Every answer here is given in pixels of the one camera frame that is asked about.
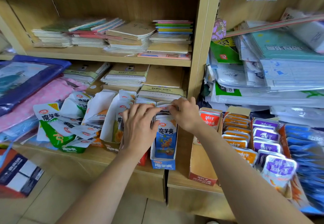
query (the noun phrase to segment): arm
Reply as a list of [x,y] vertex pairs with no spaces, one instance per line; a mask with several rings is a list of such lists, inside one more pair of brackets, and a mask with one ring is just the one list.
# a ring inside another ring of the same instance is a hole
[[238,223],[312,223],[267,183],[212,127],[199,116],[195,98],[169,107],[178,124],[204,147]]
[[135,166],[156,137],[159,121],[152,129],[150,124],[159,111],[148,104],[135,104],[123,112],[124,148],[57,224],[111,223]]

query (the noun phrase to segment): person's right hand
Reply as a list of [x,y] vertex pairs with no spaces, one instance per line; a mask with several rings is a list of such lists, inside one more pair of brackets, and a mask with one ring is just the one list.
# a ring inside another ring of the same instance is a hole
[[172,101],[172,104],[177,105],[179,111],[170,105],[168,107],[169,112],[175,118],[179,126],[184,130],[195,134],[195,131],[199,129],[202,124],[205,124],[199,115],[199,107],[196,105],[194,97],[189,98],[189,100],[180,98]]

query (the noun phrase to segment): purple plastic folder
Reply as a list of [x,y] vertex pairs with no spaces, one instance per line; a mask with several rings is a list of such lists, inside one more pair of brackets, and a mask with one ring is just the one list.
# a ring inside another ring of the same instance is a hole
[[14,109],[61,74],[71,63],[61,59],[16,55],[0,63],[0,116]]

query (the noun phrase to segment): tiled floor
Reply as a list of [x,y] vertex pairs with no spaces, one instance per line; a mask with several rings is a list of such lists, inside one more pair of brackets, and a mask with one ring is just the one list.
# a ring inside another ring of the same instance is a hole
[[[46,172],[26,199],[0,199],[0,224],[54,224],[87,185]],[[165,203],[124,194],[113,224],[205,224],[206,218],[169,210]]]

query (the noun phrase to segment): blue notebook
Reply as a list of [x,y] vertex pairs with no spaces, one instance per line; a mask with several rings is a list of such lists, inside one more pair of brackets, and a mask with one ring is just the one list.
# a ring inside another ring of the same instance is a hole
[[258,47],[260,59],[324,61],[324,55],[311,50],[303,42],[283,30],[271,29],[250,33]]
[[15,55],[0,63],[0,116],[33,95],[71,63],[61,59]]

